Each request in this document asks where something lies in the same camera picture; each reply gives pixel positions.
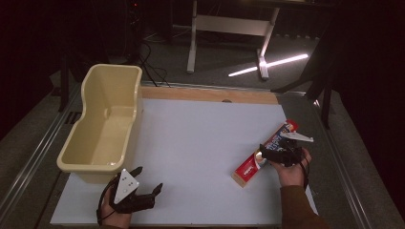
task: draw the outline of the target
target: gray carpet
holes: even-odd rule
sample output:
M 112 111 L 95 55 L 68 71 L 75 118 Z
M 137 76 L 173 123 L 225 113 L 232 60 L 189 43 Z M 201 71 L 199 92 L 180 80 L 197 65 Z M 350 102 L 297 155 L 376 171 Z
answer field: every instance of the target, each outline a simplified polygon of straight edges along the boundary
M 239 36 L 227 38 L 245 39 Z M 199 35 L 196 70 L 193 74 L 186 73 L 189 49 L 189 38 L 186 35 L 175 37 L 172 44 L 151 42 L 160 41 L 160 38 L 149 37 L 147 43 L 151 47 L 151 54 L 147 62 L 171 85 L 181 83 L 255 90 L 279 88 L 298 79 L 306 64 L 306 60 L 301 60 L 271 68 L 271 78 L 266 82 L 262 81 L 257 73 L 228 77 L 229 73 L 255 66 L 255 49 L 260 47 L 261 40 L 253 38 L 245 39 L 244 42 L 225 42 L 216 39 L 217 36 L 210 33 L 203 32 Z M 270 41 L 266 59 L 270 62 L 303 52 L 311 54 L 315 46 L 316 40 L 275 37 Z M 146 46 L 142 47 L 142 53 L 143 56 L 148 53 Z M 149 68 L 149 72 L 157 82 L 161 82 L 152 68 Z M 149 80 L 146 73 L 143 80 Z M 294 91 L 304 92 L 308 85 L 309 83 L 302 85 Z M 71 101 L 67 114 L 80 112 L 80 97 L 72 97 Z M 317 139 L 315 144 L 305 145 L 314 157 L 309 185 L 320 215 L 327 220 L 331 228 L 405 228 L 339 95 L 332 95 L 330 131 L 320 126 L 306 125 L 319 122 L 319 115 L 316 107 L 304 97 L 291 94 L 280 97 L 280 103 L 286 115 L 300 123 L 303 133 L 313 134 Z M 1 197 L 5 196 L 14 178 L 18 176 L 37 146 L 41 145 L 40 141 L 54 119 L 60 118 L 57 109 L 58 98 L 50 95 L 45 97 L 0 142 Z M 25 192 L 16 197 L 18 201 L 11 208 L 3 228 L 62 228 L 50 225 L 49 222 L 68 177 L 67 174 L 59 172 L 55 161 L 71 128 L 70 123 L 60 123 L 52 144 L 46 145 L 43 160 L 27 183 Z M 331 151 L 333 147 L 330 147 L 330 144 L 338 150 L 337 154 Z M 360 205 L 350 206 L 347 197 L 352 196 L 347 196 L 346 186 L 350 187 L 349 191 L 354 191 Z M 352 209 L 358 206 L 362 207 L 367 215 L 366 225 L 358 225 L 356 217 L 353 216 Z

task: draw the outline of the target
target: metal leg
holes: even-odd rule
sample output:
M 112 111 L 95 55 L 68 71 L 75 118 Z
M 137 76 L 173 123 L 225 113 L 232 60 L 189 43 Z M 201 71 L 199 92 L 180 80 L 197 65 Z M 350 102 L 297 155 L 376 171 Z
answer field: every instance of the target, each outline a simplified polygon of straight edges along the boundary
M 188 54 L 187 72 L 193 73 L 196 64 L 196 20 L 197 20 L 197 0 L 193 2 L 193 19 L 191 21 L 191 46 Z
M 263 42 L 263 46 L 260 50 L 257 51 L 257 57 L 259 61 L 259 71 L 260 75 L 263 80 L 268 80 L 268 71 L 266 67 L 266 60 L 265 60 L 265 53 L 268 45 L 268 41 L 270 40 L 271 34 L 273 33 L 274 26 L 276 24 L 277 15 L 280 11 L 280 8 L 275 8 L 273 14 L 271 15 L 271 20 L 268 23 L 267 33 L 265 36 L 265 40 Z

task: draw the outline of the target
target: person's right hand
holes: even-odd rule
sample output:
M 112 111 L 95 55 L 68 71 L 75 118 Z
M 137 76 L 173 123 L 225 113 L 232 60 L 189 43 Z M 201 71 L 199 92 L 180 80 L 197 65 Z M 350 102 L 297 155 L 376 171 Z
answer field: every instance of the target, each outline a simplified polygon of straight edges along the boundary
M 307 168 L 311 161 L 311 157 L 307 149 L 303 148 L 303 152 L 305 158 L 301 161 L 301 163 Z M 270 164 L 276 169 L 282 187 L 291 185 L 299 185 L 304 187 L 305 177 L 300 164 L 294 164 L 290 167 L 285 167 L 284 165 L 273 161 L 270 161 Z

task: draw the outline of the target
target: floor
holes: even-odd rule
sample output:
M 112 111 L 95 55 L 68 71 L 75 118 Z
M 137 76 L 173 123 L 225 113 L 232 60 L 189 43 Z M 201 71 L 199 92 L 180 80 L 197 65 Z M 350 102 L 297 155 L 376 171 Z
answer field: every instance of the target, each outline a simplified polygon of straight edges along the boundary
M 178 28 L 175 34 L 172 43 L 165 42 L 152 32 L 145 37 L 141 53 L 144 58 L 149 56 L 147 68 L 150 74 L 143 76 L 145 82 L 150 83 L 152 78 L 157 84 L 171 86 L 185 84 L 272 90 L 298 79 L 306 64 L 306 60 L 300 60 L 270 68 L 268 81 L 261 80 L 257 72 L 229 77 L 230 73 L 255 66 L 256 49 L 261 40 L 240 36 L 228 36 L 223 40 L 216 34 L 202 32 L 198 39 L 196 69 L 189 74 L 185 70 L 189 49 L 188 28 Z M 305 37 L 293 40 L 275 36 L 270 41 L 266 59 L 271 62 L 301 53 L 310 55 L 316 43 L 316 40 Z M 111 59 L 113 62 L 120 61 L 119 58 Z M 55 86 L 58 75 L 51 75 Z M 304 92 L 309 84 L 294 91 Z M 48 95 L 0 142 L 0 197 L 3 199 L 0 228 L 70 228 L 51 225 L 50 220 L 68 178 L 68 174 L 61 173 L 55 165 L 65 139 L 59 136 L 69 133 L 75 122 L 72 115 L 81 112 L 80 105 L 75 104 L 80 100 L 79 86 L 71 79 L 72 103 L 68 111 L 59 113 L 59 97 Z M 359 198 L 358 205 L 348 206 L 348 209 L 365 213 L 365 217 L 357 221 L 343 216 L 328 216 L 332 227 L 405 228 L 336 92 L 332 94 L 330 130 L 327 132 L 339 152 L 334 165 L 347 178 L 340 182 L 350 187 L 349 191 L 353 194 L 347 198 Z

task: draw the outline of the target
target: person's left hand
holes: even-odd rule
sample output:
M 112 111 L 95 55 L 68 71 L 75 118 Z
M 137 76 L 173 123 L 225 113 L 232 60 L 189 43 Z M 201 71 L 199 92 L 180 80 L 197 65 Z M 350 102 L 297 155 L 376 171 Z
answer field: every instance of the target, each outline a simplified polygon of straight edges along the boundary
M 109 214 L 113 213 L 111 216 L 107 217 L 102 221 L 102 225 L 110 225 L 120 228 L 127 229 L 131 222 L 132 214 L 120 214 L 114 211 L 114 209 L 110 206 L 110 195 L 111 195 L 111 188 L 107 190 L 104 196 L 104 201 L 101 205 L 101 217 L 105 218 Z

